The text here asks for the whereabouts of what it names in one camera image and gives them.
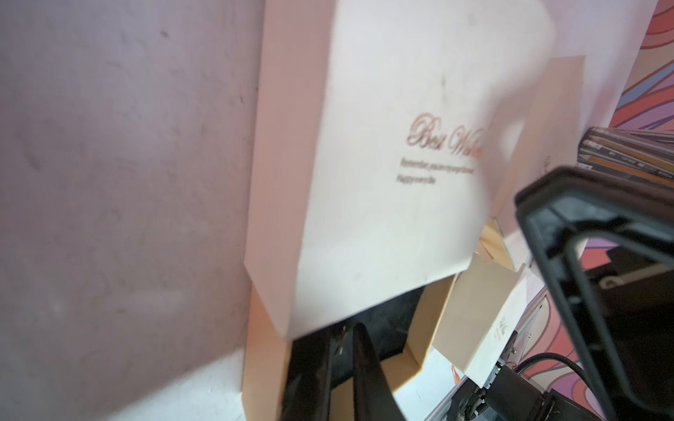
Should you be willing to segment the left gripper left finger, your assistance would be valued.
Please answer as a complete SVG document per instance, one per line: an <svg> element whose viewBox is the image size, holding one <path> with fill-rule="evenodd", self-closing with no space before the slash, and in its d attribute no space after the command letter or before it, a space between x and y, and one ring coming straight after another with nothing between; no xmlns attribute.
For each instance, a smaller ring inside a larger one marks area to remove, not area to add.
<svg viewBox="0 0 674 421"><path fill-rule="evenodd" d="M293 343L281 420L329 419L333 358L346 333L346 325L330 326Z"/></svg>

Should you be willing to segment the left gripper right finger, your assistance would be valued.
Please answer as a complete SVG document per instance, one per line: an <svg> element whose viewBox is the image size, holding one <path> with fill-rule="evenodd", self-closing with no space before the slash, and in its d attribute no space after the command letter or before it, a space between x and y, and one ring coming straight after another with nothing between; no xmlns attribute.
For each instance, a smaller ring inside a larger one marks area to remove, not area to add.
<svg viewBox="0 0 674 421"><path fill-rule="evenodd" d="M352 356L355 421L405 421L363 323L353 329Z"/></svg>

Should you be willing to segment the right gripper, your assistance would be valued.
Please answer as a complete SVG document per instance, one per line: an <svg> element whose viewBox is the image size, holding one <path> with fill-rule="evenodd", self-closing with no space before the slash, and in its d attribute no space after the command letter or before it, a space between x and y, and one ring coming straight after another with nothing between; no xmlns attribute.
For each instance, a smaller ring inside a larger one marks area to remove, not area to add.
<svg viewBox="0 0 674 421"><path fill-rule="evenodd" d="M558 168L516 218L609 420L673 418L673 194Z"/></svg>

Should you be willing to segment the cream drawer jewelry box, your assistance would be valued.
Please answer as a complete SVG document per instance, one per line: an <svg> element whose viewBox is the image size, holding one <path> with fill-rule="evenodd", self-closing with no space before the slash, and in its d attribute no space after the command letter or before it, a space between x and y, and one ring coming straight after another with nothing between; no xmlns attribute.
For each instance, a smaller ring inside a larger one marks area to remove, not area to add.
<svg viewBox="0 0 674 421"><path fill-rule="evenodd" d="M541 1L268 1L242 401L279 420L293 343L470 265L555 42Z"/></svg>

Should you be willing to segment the cream jewelry box middle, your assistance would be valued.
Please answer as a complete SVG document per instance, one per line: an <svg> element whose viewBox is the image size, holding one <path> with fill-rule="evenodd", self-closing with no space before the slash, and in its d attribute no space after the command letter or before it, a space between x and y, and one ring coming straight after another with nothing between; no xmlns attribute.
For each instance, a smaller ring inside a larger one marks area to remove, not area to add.
<svg viewBox="0 0 674 421"><path fill-rule="evenodd" d="M583 55L554 58L540 80L505 167L481 247L488 260L515 272L532 254L515 217L517 193L560 166L576 162L581 137Z"/></svg>

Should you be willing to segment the cream jewelry box front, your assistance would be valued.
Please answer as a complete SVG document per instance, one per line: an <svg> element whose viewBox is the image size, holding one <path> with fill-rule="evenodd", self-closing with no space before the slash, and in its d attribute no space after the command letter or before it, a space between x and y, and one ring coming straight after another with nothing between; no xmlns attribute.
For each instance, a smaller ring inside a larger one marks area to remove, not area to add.
<svg viewBox="0 0 674 421"><path fill-rule="evenodd" d="M475 255L454 281L433 346L478 386L487 382L526 310L526 269Z"/></svg>

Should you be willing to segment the cup of pencils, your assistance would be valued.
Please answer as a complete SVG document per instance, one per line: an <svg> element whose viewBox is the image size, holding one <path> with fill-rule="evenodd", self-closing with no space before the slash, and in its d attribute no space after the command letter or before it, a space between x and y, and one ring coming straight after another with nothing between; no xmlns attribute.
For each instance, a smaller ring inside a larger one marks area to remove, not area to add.
<svg viewBox="0 0 674 421"><path fill-rule="evenodd" d="M577 151L579 167L622 179L673 187L673 134L592 127Z"/></svg>

